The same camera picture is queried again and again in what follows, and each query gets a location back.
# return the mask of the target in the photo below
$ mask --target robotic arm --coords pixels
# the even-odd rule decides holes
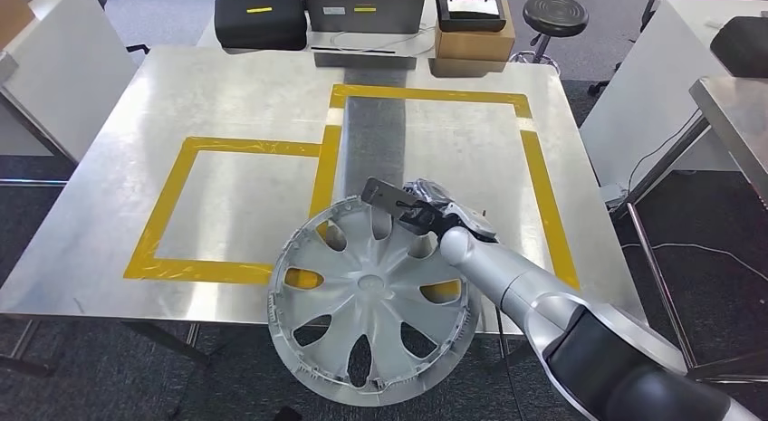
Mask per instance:
[[[499,244],[482,215],[439,185],[420,179],[405,189],[370,178],[362,199],[416,234],[434,232],[448,263],[523,330],[554,387],[588,419],[758,419],[686,378],[680,351],[647,325]]]

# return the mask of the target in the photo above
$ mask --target gray case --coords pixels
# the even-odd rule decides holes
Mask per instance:
[[[314,32],[416,33],[424,0],[307,0]]]

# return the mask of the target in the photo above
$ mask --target white cable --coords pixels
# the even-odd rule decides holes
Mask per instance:
[[[621,246],[621,249],[624,249],[625,247],[640,247],[640,246],[641,245],[637,244],[637,243],[623,244]],[[651,249],[659,249],[659,248],[662,248],[662,247],[695,247],[697,249],[702,249],[702,250],[705,250],[705,251],[714,252],[716,254],[728,255],[731,258],[733,258],[737,263],[739,263],[742,266],[744,266],[744,268],[749,269],[752,273],[760,276],[766,282],[768,282],[768,276],[765,276],[763,273],[758,272],[757,270],[754,269],[754,267],[752,267],[751,265],[749,265],[749,264],[745,263],[744,261],[740,260],[736,255],[731,254],[728,251],[723,251],[723,250],[720,250],[720,249],[715,249],[713,247],[706,247],[706,246],[702,246],[701,244],[695,244],[695,243],[662,243],[662,244],[657,244],[655,246],[652,246]]]
[[[361,49],[361,48],[353,48],[353,47],[344,47],[344,46],[340,46],[340,45],[336,44],[336,39],[339,38],[339,36],[342,36],[343,34],[347,34],[347,33],[350,33],[350,32],[338,32],[338,33],[335,33],[333,36],[331,36],[331,45],[333,45],[334,48],[337,48],[337,49],[339,49],[339,51],[342,51],[342,52],[371,53],[371,52],[375,52],[376,50],[382,50],[382,49],[391,47],[392,45],[396,45],[398,43],[404,43],[405,41],[410,41],[411,39],[415,39],[415,38],[421,36],[424,33],[428,33],[428,32],[430,32],[432,30],[435,30],[435,26],[434,25],[430,25],[430,26],[426,26],[426,27],[422,27],[422,25],[426,26],[426,24],[423,24],[423,23],[420,24],[419,28],[418,28],[418,32],[410,35],[408,38],[400,39],[399,41],[395,41],[395,42],[392,42],[392,43],[385,43],[384,45],[381,45],[381,46],[378,46],[378,47]],[[426,52],[432,50],[433,48],[435,48],[435,44],[434,43],[432,43],[432,45],[429,48],[427,48],[426,50],[424,50],[422,52],[419,52],[419,53],[416,53],[416,54],[413,54],[413,55],[414,56],[418,56],[420,54],[423,54],[423,53],[426,53]]]
[[[681,126],[680,126],[680,129],[679,129],[679,130],[678,130],[678,131],[677,131],[675,134],[673,134],[672,136],[669,136],[669,137],[667,138],[667,140],[663,141],[663,142],[661,143],[661,145],[659,145],[659,146],[658,146],[658,148],[656,148],[656,149],[654,149],[653,151],[649,152],[648,154],[646,154],[646,155],[645,155],[645,157],[641,158],[641,159],[638,161],[638,164],[637,164],[637,165],[635,165],[635,168],[633,168],[633,169],[632,169],[632,173],[631,173],[631,174],[629,174],[629,181],[628,181],[628,183],[627,183],[627,194],[629,194],[629,193],[632,191],[632,177],[634,177],[634,176],[635,176],[635,172],[638,170],[638,167],[640,167],[640,163],[642,163],[643,161],[645,161],[645,160],[646,160],[646,158],[648,158],[648,157],[650,157],[650,156],[652,156],[652,155],[656,154],[657,152],[659,152],[659,151],[660,151],[660,150],[661,150],[661,149],[662,149],[662,148],[663,148],[663,147],[664,147],[664,146],[665,146],[667,143],[669,143],[669,141],[670,141],[670,140],[674,139],[674,138],[675,138],[677,135],[679,135],[680,133],[682,133],[683,131],[685,131],[685,130],[686,130],[686,126],[688,125],[688,123],[689,123],[689,122],[690,122],[690,121],[691,121],[691,120],[692,120],[692,119],[695,117],[695,115],[696,115],[698,112],[699,112],[699,109],[696,109],[696,110],[694,110],[694,112],[693,112],[693,113],[691,113],[691,116],[690,116],[690,118],[688,118],[688,120],[686,121],[686,123],[684,123],[683,125],[681,125]]]

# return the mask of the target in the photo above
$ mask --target cardboard box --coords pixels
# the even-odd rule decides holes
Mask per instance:
[[[509,4],[501,0],[506,24],[501,32],[443,32],[435,25],[435,56],[445,59],[507,62],[514,45]]]
[[[32,20],[25,0],[0,0],[0,49],[5,48]]]

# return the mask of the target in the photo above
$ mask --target white desk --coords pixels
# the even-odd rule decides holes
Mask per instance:
[[[581,138],[603,186],[627,188],[646,154],[672,136],[696,110],[688,88],[703,76],[730,75],[709,51],[721,25],[734,16],[759,16],[760,0],[664,0],[581,126]],[[665,153],[646,159],[632,186]],[[674,169],[736,170],[719,139],[705,133]]]
[[[13,60],[0,61],[13,68],[0,70],[0,94],[80,161],[137,66],[96,0],[29,5],[35,19],[5,47]],[[19,130],[0,130],[0,154],[50,154]]]
[[[424,33],[419,36],[414,36],[413,34],[390,33],[344,33],[336,36],[335,41],[333,41],[331,38],[336,35],[336,33],[313,32],[310,26],[309,16],[307,16],[307,50],[311,50],[312,47],[343,47],[355,50],[381,49],[392,51],[392,53],[388,53],[387,55],[435,57],[435,51],[430,47],[435,44],[435,32],[433,28],[436,22],[437,10],[435,8],[435,0],[424,0],[424,10],[421,14],[421,27],[422,29],[428,28],[428,30],[424,30]],[[221,44],[216,39],[213,17],[203,31],[203,34],[200,36],[197,46],[221,47]]]

